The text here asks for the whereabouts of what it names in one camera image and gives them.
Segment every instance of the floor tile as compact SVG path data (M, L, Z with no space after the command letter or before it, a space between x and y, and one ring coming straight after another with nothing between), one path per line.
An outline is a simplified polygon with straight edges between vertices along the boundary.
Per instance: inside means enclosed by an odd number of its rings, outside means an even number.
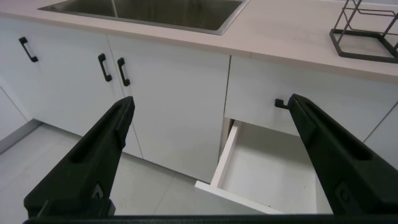
M65 137L65 131L43 124L0 154L0 192Z
M63 138L0 192L0 223L22 223L27 219L27 211L23 203L25 196L57 165L78 140L79 137Z
M149 215L162 200L174 172L122 154L111 192L115 215Z
M197 180L182 174L175 174L162 201L157 207L156 215L194 215L194 189Z

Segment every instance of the kitchen sink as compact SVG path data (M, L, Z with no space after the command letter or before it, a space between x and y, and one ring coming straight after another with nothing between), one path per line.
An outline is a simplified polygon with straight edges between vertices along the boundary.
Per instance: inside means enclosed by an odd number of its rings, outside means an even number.
M69 0L39 10L223 35L250 0Z

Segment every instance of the black cabinet pull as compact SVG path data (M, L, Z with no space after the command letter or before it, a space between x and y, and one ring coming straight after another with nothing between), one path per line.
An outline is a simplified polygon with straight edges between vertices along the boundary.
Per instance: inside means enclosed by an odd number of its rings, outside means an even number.
M124 58L120 58L118 60L118 65L119 65L119 71L120 71L120 75L122 76L122 80L123 80L123 85L124 86L129 86L130 85L130 80L124 77L124 72L123 72L123 68L122 66L124 65Z
M99 64L101 65L101 69L104 74L105 81L110 82L112 80L112 76L106 74L105 67L104 67L104 61L106 60L105 54L100 54L98 56L98 60L99 60Z
M32 62L38 62L39 60L37 59L37 57L36 57L36 56L33 56L33 57L30 56L30 53L27 51L27 49L26 49L26 47L25 47L25 44L27 44L27 39L26 39L26 37L21 37L21 38L19 39L19 42L21 43L22 47L24 48L24 50L25 50L27 56L29 57L29 59L30 59Z
M289 107L287 105L285 105L284 101L281 99L276 99L275 100L275 106L278 108L282 108L282 109L289 109Z

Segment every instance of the white cabinet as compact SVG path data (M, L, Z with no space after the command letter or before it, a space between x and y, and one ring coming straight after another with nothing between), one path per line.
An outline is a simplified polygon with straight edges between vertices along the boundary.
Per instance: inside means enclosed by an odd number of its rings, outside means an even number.
M25 37L30 50L29 32L24 22L0 18L0 79L7 83L24 108L34 118L40 117L44 108L50 107L45 100L44 76L39 62L32 62L19 39Z
M398 86L232 57L225 116L298 135L275 99L302 95L365 140L398 100Z
M86 134L123 97L106 35L36 23L26 29L47 91L48 106L36 119ZM101 54L112 80L106 80L102 72Z
M0 25L1 75L33 118L82 136L123 98L106 35L14 19ZM129 153L142 157L134 128L129 133Z
M209 182L216 169L229 56L108 36L130 84L145 160Z
M235 121L211 184L195 185L195 209L207 215L323 213L329 205L321 196L299 137Z
M398 103L364 142L375 153L398 169Z
M26 124L18 108L0 88L0 141Z

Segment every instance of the beige countertop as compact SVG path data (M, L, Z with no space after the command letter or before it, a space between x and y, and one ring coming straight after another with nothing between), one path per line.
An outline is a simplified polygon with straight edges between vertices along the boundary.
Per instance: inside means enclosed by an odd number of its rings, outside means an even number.
M37 10L62 1L0 0L0 16L162 42L398 85L398 64L369 62L337 55L329 31L337 21L343 2L251 0L224 35L218 36ZM380 8L377 5L368 7ZM389 9L398 11L396 6ZM355 28L381 29L380 27L387 26L384 18L358 16L355 19ZM350 40L349 37L344 37L343 40L347 41L342 41L341 44L354 51L382 53L379 52L381 46L373 46L374 43L358 42Z

